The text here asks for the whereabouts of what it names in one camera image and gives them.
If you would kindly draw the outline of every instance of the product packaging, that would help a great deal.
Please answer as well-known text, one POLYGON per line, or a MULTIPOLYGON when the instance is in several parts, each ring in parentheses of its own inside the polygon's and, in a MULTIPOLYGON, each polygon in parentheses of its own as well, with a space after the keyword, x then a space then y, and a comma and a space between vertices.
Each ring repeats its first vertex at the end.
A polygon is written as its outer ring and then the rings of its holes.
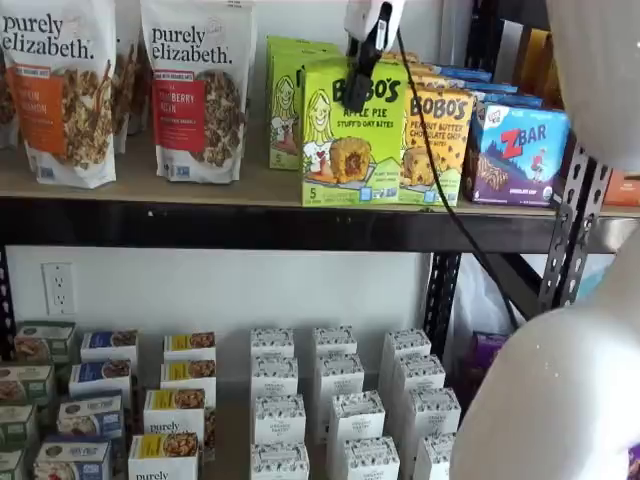
POLYGON ((418 480, 449 480, 449 462, 456 436, 453 433, 421 438, 413 478, 418 480))
POLYGON ((197 480, 198 437, 195 433, 136 435, 129 452, 132 480, 197 480))
POLYGON ((216 336, 213 332, 164 337, 164 361, 216 359, 216 336))
POLYGON ((378 393, 387 407, 391 406, 391 386, 393 385, 393 370, 397 358, 410 353, 429 355, 431 342, 426 333, 418 328, 388 332, 384 336, 382 345, 382 359, 378 374, 378 393))
POLYGON ((0 10, 7 78, 38 181, 114 181, 113 0, 1 0, 0 10))
POLYGON ((302 122, 304 206, 396 203, 406 72, 379 63, 361 113, 345 110, 346 59, 305 65, 302 122))
POLYGON ((311 412, 311 431, 316 443, 325 443, 329 434, 331 398, 362 392, 364 368, 357 354, 331 354, 316 357, 311 412))
POLYGON ((445 371, 435 355, 412 353, 396 360, 393 371, 393 395, 387 418, 389 432, 398 442, 404 425, 404 405, 408 392, 424 387, 444 387, 445 371))
POLYGON ((564 112, 476 105, 465 192, 480 203, 548 206, 569 133, 564 112))
POLYGON ((292 328, 254 328, 251 330, 251 356, 280 355, 293 358, 292 328))
POLYGON ((354 354, 358 350, 358 342, 353 336, 353 327, 341 326, 330 328, 314 328, 312 332, 311 358, 334 353, 354 354))
POLYGON ((160 388, 202 389, 205 407, 216 406, 216 362, 194 360, 167 362, 162 365, 160 388))
POLYGON ((455 206, 473 112, 473 96, 462 90, 418 87, 418 98, 416 101, 412 93, 407 93, 405 102, 400 202, 442 204, 425 148, 420 121, 422 111, 440 184, 447 202, 455 206))
POLYGON ((117 475, 124 472, 127 449, 121 392, 62 402, 56 423, 60 435, 99 436, 109 439, 114 473, 117 475))
POLYGON ((398 449, 403 478, 409 480, 413 475, 419 439, 457 432, 461 409, 451 388, 418 389, 409 392, 405 399, 405 422, 398 449))
POLYGON ((256 49, 253 2, 141 3, 157 174, 178 182, 239 180, 256 49))
POLYGON ((391 437, 347 440, 336 480, 397 480, 400 459, 391 437))
POLYGON ((16 357, 25 362, 63 365, 77 356, 73 322, 22 322, 16 333, 16 357))
POLYGON ((101 437, 50 436, 36 457, 35 478, 111 480, 109 440, 101 437))
POLYGON ((307 417, 302 395, 257 397, 252 443, 304 442, 307 417))
POLYGON ((250 480, 308 480, 309 470, 304 443, 251 445, 250 480))
POLYGON ((335 480, 340 472, 340 455, 346 440, 382 436, 384 407, 377 392, 336 395, 331 399, 327 440, 327 473, 335 480))
POLYGON ((257 397, 282 397, 298 393, 298 361, 285 357, 252 357, 251 405, 257 397))

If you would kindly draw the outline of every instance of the cardboard box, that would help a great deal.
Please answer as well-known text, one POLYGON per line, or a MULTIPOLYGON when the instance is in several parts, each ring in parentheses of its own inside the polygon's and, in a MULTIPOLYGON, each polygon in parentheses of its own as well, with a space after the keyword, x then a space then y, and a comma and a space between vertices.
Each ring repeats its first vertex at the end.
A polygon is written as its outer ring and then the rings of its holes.
POLYGON ((331 399, 331 417, 327 441, 327 474, 340 472, 340 454, 346 440, 377 438, 384 428, 384 407, 377 392, 336 395, 331 399))
POLYGON ((164 337, 164 361, 216 359, 216 336, 213 332, 164 337))
POLYGON ((304 443, 251 445, 250 480, 308 480, 309 470, 304 443))
POLYGON ((302 395, 257 397, 252 443, 304 442, 306 423, 302 395))
POLYGON ((160 371, 160 388, 202 389, 204 406, 216 406, 216 362, 194 360, 164 363, 160 371))
POLYGON ((15 336, 16 358, 25 362, 73 363, 75 349, 74 322, 22 322, 15 336))
POLYGON ((354 354, 358 342, 353 336, 353 327, 314 328, 312 332, 312 362, 319 355, 354 354))
POLYGON ((195 433, 135 435, 129 452, 131 480, 197 480, 195 433))
POLYGON ((409 392, 405 406, 405 425, 398 450, 403 478, 408 480, 413 475, 419 439, 457 432, 461 409, 451 388, 409 392))
POLYGON ((393 395, 387 419, 389 432, 399 442, 404 425, 405 397, 418 388, 444 387, 445 371, 435 355, 412 353, 396 360, 393 372, 393 395))
POLYGON ((391 386, 393 385, 393 370, 397 358, 410 353, 429 355, 431 342, 427 334, 418 328, 387 332, 382 344, 382 359, 378 374, 378 393, 387 407, 391 406, 391 386))
POLYGON ((331 398, 334 395, 362 392, 364 368, 357 354, 332 354, 316 357, 311 412, 316 443, 327 441, 331 398))
POLYGON ((149 390, 144 402, 144 433, 195 433, 204 448, 204 390, 149 390))
POLYGON ((564 112, 479 102, 464 169, 467 197, 548 206, 568 133, 564 112))
POLYGON ((413 478, 449 480, 449 464, 456 436, 453 433, 421 438, 413 478))
POLYGON ((34 470, 35 478, 111 480, 109 440, 100 437, 48 437, 40 446, 34 470))
POLYGON ((252 357, 251 405, 257 397, 298 393, 298 361, 286 357, 252 357))
POLYGON ((282 355, 293 358, 292 328, 254 328, 251 330, 251 356, 282 355))
POLYGON ((336 480, 397 480, 399 469, 391 437, 347 440, 336 480))

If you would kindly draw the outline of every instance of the orange label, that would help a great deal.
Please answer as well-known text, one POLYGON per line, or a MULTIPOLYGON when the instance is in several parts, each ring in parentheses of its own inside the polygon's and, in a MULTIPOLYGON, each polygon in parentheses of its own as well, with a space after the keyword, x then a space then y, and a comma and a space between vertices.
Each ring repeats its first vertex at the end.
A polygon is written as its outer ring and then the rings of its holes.
POLYGON ((8 69, 7 80, 29 146, 63 154, 62 77, 51 75, 47 67, 15 65, 8 69))

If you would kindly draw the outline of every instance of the bobo's box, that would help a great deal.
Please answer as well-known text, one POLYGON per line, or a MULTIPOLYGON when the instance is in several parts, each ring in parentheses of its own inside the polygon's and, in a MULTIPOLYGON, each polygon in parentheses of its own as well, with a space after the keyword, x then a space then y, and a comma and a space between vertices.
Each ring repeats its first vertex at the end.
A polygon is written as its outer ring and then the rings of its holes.
POLYGON ((349 65, 321 60, 304 69, 302 204, 397 203, 406 73, 379 63, 361 113, 345 110, 349 65))
POLYGON ((479 102, 471 130, 464 171, 471 201, 551 203, 569 133, 564 112, 479 102))

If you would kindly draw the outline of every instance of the bobo's logo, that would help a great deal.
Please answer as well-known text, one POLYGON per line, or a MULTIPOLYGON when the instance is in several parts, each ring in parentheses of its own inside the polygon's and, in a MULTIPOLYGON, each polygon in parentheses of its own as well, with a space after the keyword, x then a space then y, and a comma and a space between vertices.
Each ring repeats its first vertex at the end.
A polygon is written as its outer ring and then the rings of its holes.
MULTIPOLYGON (((375 96, 376 98, 383 98, 387 103, 393 103, 398 99, 398 87, 400 85, 402 85, 402 82, 392 80, 390 78, 387 78, 386 80, 378 80, 372 85, 371 89, 367 93, 366 101, 368 102, 375 96)), ((333 82, 334 102, 342 101, 346 86, 347 81, 344 78, 333 82)))

